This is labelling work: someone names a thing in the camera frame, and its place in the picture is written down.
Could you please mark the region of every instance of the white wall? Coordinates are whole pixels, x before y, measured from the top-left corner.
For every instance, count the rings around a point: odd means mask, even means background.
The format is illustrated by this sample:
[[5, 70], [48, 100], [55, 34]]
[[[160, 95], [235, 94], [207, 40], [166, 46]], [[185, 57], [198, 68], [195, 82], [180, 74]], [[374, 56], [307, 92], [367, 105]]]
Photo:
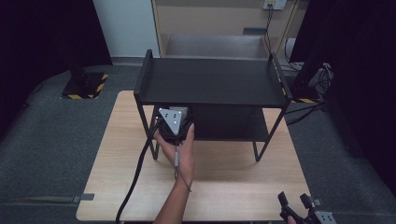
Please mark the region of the white wall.
[[93, 0], [111, 57], [159, 57], [150, 0]]

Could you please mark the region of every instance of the gray carpet floor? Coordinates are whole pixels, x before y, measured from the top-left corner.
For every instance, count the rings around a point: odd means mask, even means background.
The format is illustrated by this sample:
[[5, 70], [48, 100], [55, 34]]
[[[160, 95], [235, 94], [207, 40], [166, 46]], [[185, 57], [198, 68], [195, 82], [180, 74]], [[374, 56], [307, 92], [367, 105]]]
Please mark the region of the gray carpet floor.
[[[37, 87], [0, 143], [0, 224], [80, 223], [77, 203], [7, 200], [81, 195], [117, 94], [134, 89], [139, 70], [87, 68], [109, 75], [95, 100], [60, 99], [68, 72]], [[292, 104], [290, 110], [304, 106]], [[286, 120], [304, 112], [288, 114]], [[328, 112], [313, 112], [289, 129], [312, 196], [323, 201], [318, 210], [333, 212], [338, 223], [396, 223], [395, 197], [370, 162], [347, 151]]]

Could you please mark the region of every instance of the hand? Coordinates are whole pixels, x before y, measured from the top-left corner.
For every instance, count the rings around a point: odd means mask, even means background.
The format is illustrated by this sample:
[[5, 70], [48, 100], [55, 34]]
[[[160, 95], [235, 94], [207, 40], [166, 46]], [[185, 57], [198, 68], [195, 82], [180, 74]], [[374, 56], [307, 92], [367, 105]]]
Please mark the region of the hand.
[[296, 221], [294, 220], [293, 217], [288, 216], [288, 224], [296, 224]]
[[[163, 149], [163, 154], [166, 159], [172, 164], [175, 165], [175, 152], [176, 146], [167, 143], [163, 137], [160, 135], [160, 132], [157, 130], [154, 134], [154, 139], [160, 144]], [[194, 158], [192, 155], [192, 142], [194, 140], [194, 124], [192, 124], [187, 132], [186, 140], [179, 144], [177, 147], [178, 153], [178, 167], [179, 171], [183, 175], [186, 183], [191, 186], [192, 180], [194, 177]], [[177, 175], [177, 181], [183, 182], [180, 175]]]

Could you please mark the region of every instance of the wooden table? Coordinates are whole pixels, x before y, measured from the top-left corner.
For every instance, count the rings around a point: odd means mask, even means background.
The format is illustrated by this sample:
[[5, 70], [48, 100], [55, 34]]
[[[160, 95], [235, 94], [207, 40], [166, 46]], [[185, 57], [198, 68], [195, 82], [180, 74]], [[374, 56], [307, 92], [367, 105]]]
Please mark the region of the wooden table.
[[[150, 118], [152, 107], [146, 106], [145, 111]], [[278, 109], [265, 109], [269, 126], [278, 114]], [[133, 92], [120, 92], [84, 190], [94, 198], [80, 202], [79, 220], [115, 220], [146, 139]], [[245, 142], [194, 142], [195, 178], [184, 220], [280, 220], [277, 194], [282, 190], [290, 207], [306, 216], [300, 195], [310, 193], [285, 121], [279, 124], [261, 161], [255, 161], [252, 150], [251, 143]], [[120, 219], [153, 220], [174, 181], [173, 167], [161, 151], [156, 161], [148, 151]]]

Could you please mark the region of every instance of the black shelf frame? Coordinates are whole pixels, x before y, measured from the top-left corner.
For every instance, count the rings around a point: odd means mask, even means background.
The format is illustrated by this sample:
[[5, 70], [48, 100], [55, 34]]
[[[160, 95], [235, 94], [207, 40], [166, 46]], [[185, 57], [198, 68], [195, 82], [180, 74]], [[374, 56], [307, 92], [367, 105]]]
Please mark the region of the black shelf frame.
[[[262, 158], [292, 95], [276, 55], [267, 61], [153, 58], [149, 49], [134, 87], [134, 98], [149, 136], [160, 107], [188, 106], [195, 116], [195, 140], [252, 142]], [[150, 125], [143, 105], [154, 105]], [[263, 108], [279, 108], [268, 131]], [[259, 152], [257, 142], [264, 142]], [[154, 160], [159, 145], [149, 145]]]

